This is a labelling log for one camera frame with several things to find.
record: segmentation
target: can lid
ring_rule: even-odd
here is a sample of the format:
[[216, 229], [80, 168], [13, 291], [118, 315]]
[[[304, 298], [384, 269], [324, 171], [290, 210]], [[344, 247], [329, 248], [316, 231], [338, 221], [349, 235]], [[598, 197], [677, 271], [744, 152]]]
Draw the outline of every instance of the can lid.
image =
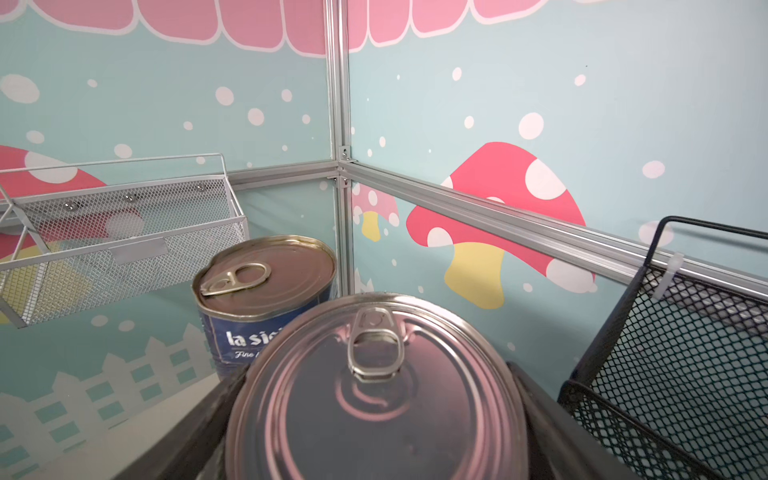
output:
[[230, 416], [227, 477], [504, 478], [528, 473], [509, 370], [467, 322], [365, 293], [292, 321]]
[[247, 240], [218, 253], [193, 282], [200, 307], [228, 319], [258, 320], [299, 308], [327, 288], [336, 258], [298, 235]]

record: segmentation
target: zip tie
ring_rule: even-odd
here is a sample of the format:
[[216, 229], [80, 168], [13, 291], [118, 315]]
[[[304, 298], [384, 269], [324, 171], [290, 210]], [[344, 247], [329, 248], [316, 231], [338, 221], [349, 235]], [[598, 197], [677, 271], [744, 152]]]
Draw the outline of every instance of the zip tie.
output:
[[682, 253], [676, 252], [667, 262], [667, 271], [664, 272], [664, 276], [661, 277], [661, 281], [654, 291], [654, 300], [661, 300], [661, 297], [667, 292], [667, 289], [672, 284], [675, 273], [683, 266], [683, 258], [684, 255]]

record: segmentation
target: pink scallop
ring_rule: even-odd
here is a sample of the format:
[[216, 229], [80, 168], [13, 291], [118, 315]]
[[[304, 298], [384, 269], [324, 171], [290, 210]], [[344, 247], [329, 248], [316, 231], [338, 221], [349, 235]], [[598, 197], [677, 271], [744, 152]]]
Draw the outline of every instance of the pink scallop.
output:
[[36, 0], [35, 4], [54, 20], [76, 27], [121, 30], [134, 19], [131, 0]]
[[368, 32], [368, 0], [347, 0], [346, 3], [347, 48], [359, 50], [366, 43]]
[[244, 47], [272, 49], [283, 41], [280, 0], [219, 0], [227, 34]]
[[6, 15], [13, 12], [18, 6], [19, 0], [0, 0], [0, 15]]
[[138, 0], [141, 16], [161, 35], [210, 40], [219, 29], [214, 0]]
[[396, 43], [408, 28], [410, 0], [369, 0], [371, 39], [378, 44]]
[[475, 11], [483, 18], [519, 18], [535, 12], [547, 0], [475, 0]]
[[467, 0], [413, 0], [413, 27], [422, 34], [454, 27], [467, 8]]
[[283, 0], [286, 34], [298, 51], [310, 55], [325, 55], [326, 28], [323, 2], [319, 0]]

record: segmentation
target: gold pull tab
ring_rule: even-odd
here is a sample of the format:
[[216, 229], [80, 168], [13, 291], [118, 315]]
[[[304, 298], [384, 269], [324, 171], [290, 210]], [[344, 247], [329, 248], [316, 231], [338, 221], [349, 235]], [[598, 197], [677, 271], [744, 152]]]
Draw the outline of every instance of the gold pull tab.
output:
[[[237, 272], [248, 266], [258, 266], [264, 269], [264, 273], [253, 282], [241, 282], [237, 279]], [[243, 263], [233, 270], [222, 272], [220, 275], [206, 281], [200, 285], [200, 294], [202, 296], [221, 295], [222, 293], [232, 293], [246, 288], [253, 288], [266, 282], [270, 278], [272, 267], [266, 263]]]

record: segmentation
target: white picket fence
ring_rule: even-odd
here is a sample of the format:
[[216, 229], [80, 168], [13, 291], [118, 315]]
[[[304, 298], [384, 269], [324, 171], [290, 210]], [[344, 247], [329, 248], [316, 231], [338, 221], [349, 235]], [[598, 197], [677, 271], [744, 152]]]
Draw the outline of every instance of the white picket fence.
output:
[[[170, 357], [184, 349], [189, 353], [189, 359], [174, 366]], [[13, 478], [13, 475], [35, 464], [42, 466], [50, 462], [83, 442], [94, 441], [110, 427], [214, 372], [205, 335], [191, 324], [187, 325], [183, 339], [174, 345], [165, 346], [160, 340], [150, 338], [145, 353], [145, 356], [130, 362], [107, 354], [102, 373], [82, 381], [59, 372], [53, 383], [53, 393], [31, 402], [0, 393], [0, 425], [5, 425], [13, 434], [12, 438], [0, 442], [0, 462], [4, 453], [19, 446], [29, 455], [7, 468], [0, 463], [0, 478]], [[154, 374], [135, 382], [131, 372], [146, 365], [151, 366]], [[195, 378], [180, 383], [177, 374], [190, 367], [194, 368]], [[92, 402], [87, 390], [104, 382], [109, 382], [113, 393]], [[144, 401], [141, 390], [156, 383], [161, 394]], [[49, 422], [41, 422], [35, 412], [56, 402], [61, 402], [66, 413]], [[102, 420], [98, 410], [115, 402], [120, 403], [123, 412]], [[70, 422], [74, 422], [80, 432], [56, 442], [51, 432]]]

